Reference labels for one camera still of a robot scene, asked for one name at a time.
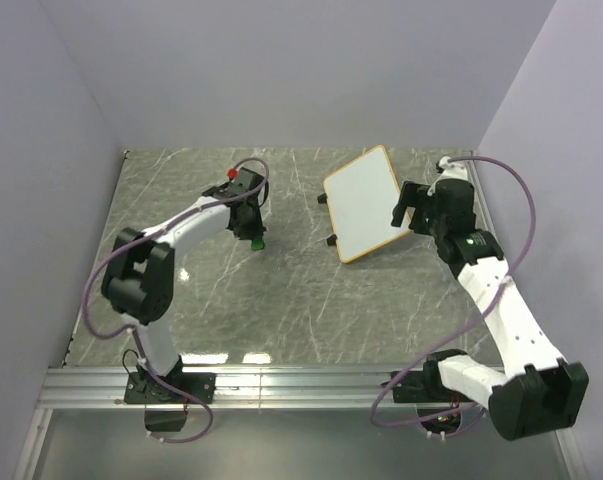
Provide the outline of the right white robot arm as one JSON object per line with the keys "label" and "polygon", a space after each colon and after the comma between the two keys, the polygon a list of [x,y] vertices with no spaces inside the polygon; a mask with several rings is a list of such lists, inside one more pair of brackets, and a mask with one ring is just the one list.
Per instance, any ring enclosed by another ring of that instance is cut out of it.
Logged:
{"label": "right white robot arm", "polygon": [[548,339],[521,296],[494,235],[476,225],[475,189],[465,158],[445,156],[430,185],[407,181],[393,211],[413,211],[409,228],[433,239],[437,254],[473,300],[503,364],[495,370],[459,349],[425,357],[419,382],[434,401],[466,398],[485,408],[500,436],[516,440],[572,427],[585,397],[585,367]]}

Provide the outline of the orange framed whiteboard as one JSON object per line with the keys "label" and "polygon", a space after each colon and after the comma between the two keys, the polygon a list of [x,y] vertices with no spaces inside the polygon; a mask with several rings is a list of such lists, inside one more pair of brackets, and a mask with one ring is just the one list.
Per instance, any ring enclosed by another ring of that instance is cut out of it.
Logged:
{"label": "orange framed whiteboard", "polygon": [[323,180],[322,193],[327,195],[324,205],[328,208],[332,234],[337,235],[334,247],[344,264],[410,233],[408,213],[399,228],[391,226],[392,210],[398,201],[400,186],[387,150],[382,145],[327,175]]}

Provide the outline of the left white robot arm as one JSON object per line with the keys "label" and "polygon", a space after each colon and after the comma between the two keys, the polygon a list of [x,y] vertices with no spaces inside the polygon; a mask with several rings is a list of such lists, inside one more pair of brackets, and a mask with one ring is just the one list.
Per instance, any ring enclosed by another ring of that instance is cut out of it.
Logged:
{"label": "left white robot arm", "polygon": [[117,235],[101,294],[122,316],[137,345],[135,389],[160,402],[211,389],[206,381],[183,372],[169,332],[175,268],[200,243],[224,231],[248,241],[254,251],[265,248],[261,206],[269,195],[268,174],[240,161],[225,182],[209,187],[182,212],[144,230],[126,228]]}

